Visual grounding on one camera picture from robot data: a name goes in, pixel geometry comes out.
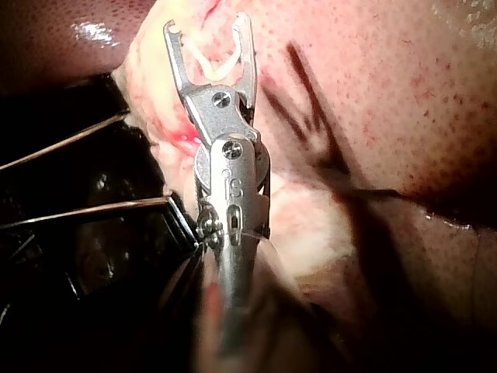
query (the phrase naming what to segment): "white fibrous tissue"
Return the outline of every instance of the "white fibrous tissue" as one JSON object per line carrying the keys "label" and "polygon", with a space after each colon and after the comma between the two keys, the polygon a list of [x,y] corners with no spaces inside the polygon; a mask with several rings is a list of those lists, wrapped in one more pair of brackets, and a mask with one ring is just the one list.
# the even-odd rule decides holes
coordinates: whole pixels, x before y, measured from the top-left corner
{"label": "white fibrous tissue", "polygon": [[188,48],[193,57],[199,62],[202,68],[203,75],[212,82],[219,82],[226,78],[231,70],[235,67],[242,53],[240,40],[233,33],[233,41],[235,42],[235,51],[218,69],[214,70],[209,60],[199,51],[196,45],[187,37],[182,37],[184,47]]}

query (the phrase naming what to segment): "metal screw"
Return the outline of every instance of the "metal screw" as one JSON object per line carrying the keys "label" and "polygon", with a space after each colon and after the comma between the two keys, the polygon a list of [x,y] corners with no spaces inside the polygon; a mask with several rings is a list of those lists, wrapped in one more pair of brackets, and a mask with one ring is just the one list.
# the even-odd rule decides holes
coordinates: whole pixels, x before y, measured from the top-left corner
{"label": "metal screw", "polygon": [[222,109],[231,103],[231,97],[229,93],[218,92],[212,96],[212,103],[215,107]]}
{"label": "metal screw", "polygon": [[223,145],[223,155],[227,159],[236,159],[242,155],[242,146],[236,141],[226,141]]}

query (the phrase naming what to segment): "blood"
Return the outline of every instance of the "blood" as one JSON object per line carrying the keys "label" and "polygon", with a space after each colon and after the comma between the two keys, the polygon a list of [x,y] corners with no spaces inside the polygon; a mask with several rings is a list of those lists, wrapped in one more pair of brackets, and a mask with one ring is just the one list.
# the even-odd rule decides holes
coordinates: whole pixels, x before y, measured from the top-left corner
{"label": "blood", "polygon": [[205,26],[205,22],[209,19],[210,16],[212,16],[212,13],[214,13],[214,11],[219,7],[220,3],[221,3],[221,0],[215,0],[215,2],[212,5],[212,7],[210,7],[210,9],[207,10],[207,13],[206,13],[206,15],[205,15],[205,17],[203,18],[203,21],[202,21],[202,29]]}

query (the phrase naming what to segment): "surgical needle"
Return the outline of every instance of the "surgical needle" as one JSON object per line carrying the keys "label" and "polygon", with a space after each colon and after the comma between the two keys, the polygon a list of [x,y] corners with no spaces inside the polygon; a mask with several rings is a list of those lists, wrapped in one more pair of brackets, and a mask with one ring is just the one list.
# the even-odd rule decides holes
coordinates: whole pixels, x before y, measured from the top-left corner
{"label": "surgical needle", "polygon": [[95,207],[80,208],[78,210],[63,212],[60,214],[47,215],[40,218],[32,218],[15,223],[0,225],[0,231],[6,229],[14,229],[27,225],[39,224],[49,221],[67,220],[70,218],[80,219],[84,221],[95,221],[99,218],[107,218],[111,214],[125,212],[136,209],[158,208],[165,207],[169,203],[169,196],[144,198],[142,200],[128,200],[124,202],[116,202],[113,204],[102,204]]}
{"label": "surgical needle", "polygon": [[66,138],[62,141],[59,141],[56,144],[47,146],[46,148],[41,149],[38,152],[34,152],[34,153],[29,154],[25,157],[22,157],[20,159],[17,159],[15,161],[7,163],[3,166],[0,166],[0,171],[4,171],[6,169],[10,169],[12,167],[22,165],[23,163],[26,163],[28,161],[32,161],[33,159],[36,159],[42,155],[45,155],[47,153],[54,151],[54,150],[63,148],[66,145],[72,144],[73,142],[76,142],[77,140],[81,140],[82,138],[85,138],[85,137],[89,136],[90,134],[93,134],[99,130],[102,130],[105,127],[108,127],[109,125],[111,125],[113,123],[116,123],[120,120],[123,120],[127,115],[128,115],[128,112],[116,114],[113,117],[106,119],[106,120],[103,120],[102,122],[99,122],[97,124],[94,124],[93,126],[86,128],[83,131],[80,131],[77,134],[75,134],[69,138]]}

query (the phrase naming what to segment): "pin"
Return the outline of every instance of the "pin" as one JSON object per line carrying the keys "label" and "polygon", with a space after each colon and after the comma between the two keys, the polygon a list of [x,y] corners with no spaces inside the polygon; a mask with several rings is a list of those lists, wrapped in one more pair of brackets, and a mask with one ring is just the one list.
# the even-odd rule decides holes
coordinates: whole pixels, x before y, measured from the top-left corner
{"label": "pin", "polygon": [[32,161],[34,159],[37,159],[37,158],[41,157],[42,155],[46,155],[48,153],[51,153],[55,150],[63,148],[64,146],[73,144],[76,141],[81,140],[82,138],[86,138],[90,134],[94,134],[95,132],[100,131],[103,128],[106,128],[111,124],[114,124],[120,120],[123,120],[126,116],[127,116],[127,113],[120,113],[120,114],[114,115],[113,117],[106,119],[106,120],[103,120],[102,122],[97,123],[89,128],[86,128],[83,131],[78,132],[77,134],[75,134],[69,138],[66,138],[66,139],[64,139],[56,144],[50,145],[44,149],[39,150],[38,152],[34,152],[34,153],[29,154],[25,157],[22,157],[20,159],[17,159],[15,161],[7,163],[3,166],[0,166],[0,172],[5,171],[6,169],[11,169],[13,167],[22,165],[23,163]]}

